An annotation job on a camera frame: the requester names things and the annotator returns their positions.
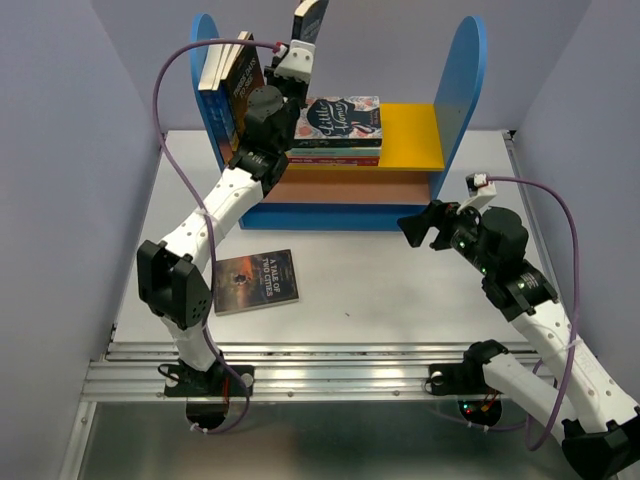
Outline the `Three Days To See book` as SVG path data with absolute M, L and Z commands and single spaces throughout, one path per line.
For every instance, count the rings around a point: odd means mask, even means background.
M 239 46 L 239 52 L 235 54 L 228 86 L 239 141 L 245 130 L 244 116 L 248 108 L 248 96 L 254 88 L 264 85 L 264 79 L 257 48 L 244 44 L 234 46 Z

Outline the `Jane Eyre blue book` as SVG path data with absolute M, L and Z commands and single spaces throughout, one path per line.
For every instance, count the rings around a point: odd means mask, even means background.
M 222 86 L 222 73 L 231 45 L 210 45 L 201 73 L 198 92 L 203 101 L 205 119 L 225 162 L 233 155 L 237 140 L 229 99 Z

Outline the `Nineteen Eighty-Four blue book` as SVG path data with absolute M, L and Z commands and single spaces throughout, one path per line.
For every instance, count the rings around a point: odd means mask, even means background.
M 291 39 L 315 44 L 328 5 L 328 0 L 301 1 L 294 11 Z

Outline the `dark brown book underneath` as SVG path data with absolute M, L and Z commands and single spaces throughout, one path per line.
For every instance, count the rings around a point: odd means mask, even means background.
M 295 303 L 299 291 L 290 249 L 218 260 L 214 312 L 217 316 Z

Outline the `Animal Farm book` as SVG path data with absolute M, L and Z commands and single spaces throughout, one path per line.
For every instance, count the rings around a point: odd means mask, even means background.
M 228 86 L 228 77 L 231 72 L 235 54 L 239 52 L 239 46 L 231 44 L 222 48 L 221 58 L 217 67 L 214 80 L 215 92 L 217 94 L 218 108 L 220 110 L 221 120 L 225 128 L 230 149 L 235 151 L 238 145 L 238 134 L 236 121 L 231 106 L 231 93 Z

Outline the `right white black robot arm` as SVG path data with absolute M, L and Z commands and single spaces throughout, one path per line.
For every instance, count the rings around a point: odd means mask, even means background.
M 459 364 L 433 366 L 435 395 L 510 397 L 539 423 L 551 423 L 565 459 L 583 479 L 608 479 L 639 460 L 639 404 L 572 333 L 558 295 L 525 258 L 529 233 L 512 210 L 479 212 L 456 202 L 431 202 L 397 222 L 412 247 L 437 230 L 431 248 L 453 249 L 482 275 L 482 289 L 505 320 L 539 354 L 558 385 L 523 367 L 495 340 L 472 344 Z

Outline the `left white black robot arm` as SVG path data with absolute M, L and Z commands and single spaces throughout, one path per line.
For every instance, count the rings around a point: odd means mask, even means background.
M 244 134 L 216 185 L 196 199 L 180 226 L 157 243 L 144 241 L 136 256 L 139 297 L 166 325 L 189 369 L 188 382 L 202 394 L 221 386 L 224 366 L 206 325 L 215 284 L 202 271 L 214 261 L 216 246 L 283 176 L 311 79 L 302 67 L 265 74 L 266 85 L 248 97 Z

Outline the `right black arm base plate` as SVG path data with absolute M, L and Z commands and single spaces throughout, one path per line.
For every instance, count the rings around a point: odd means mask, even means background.
M 433 396 L 471 396 L 495 390 L 511 395 L 518 382 L 532 376 L 519 362 L 493 360 L 488 363 L 440 363 L 429 365 L 421 379 L 422 389 Z

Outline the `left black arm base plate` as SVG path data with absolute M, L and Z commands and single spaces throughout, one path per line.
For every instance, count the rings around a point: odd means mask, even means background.
M 244 397 L 253 394 L 255 368 L 252 365 L 233 367 L 238 377 L 234 377 L 220 364 L 214 364 L 208 371 L 198 371 L 179 362 L 163 363 L 157 368 L 164 378 L 164 395 L 169 398 L 223 398 Z

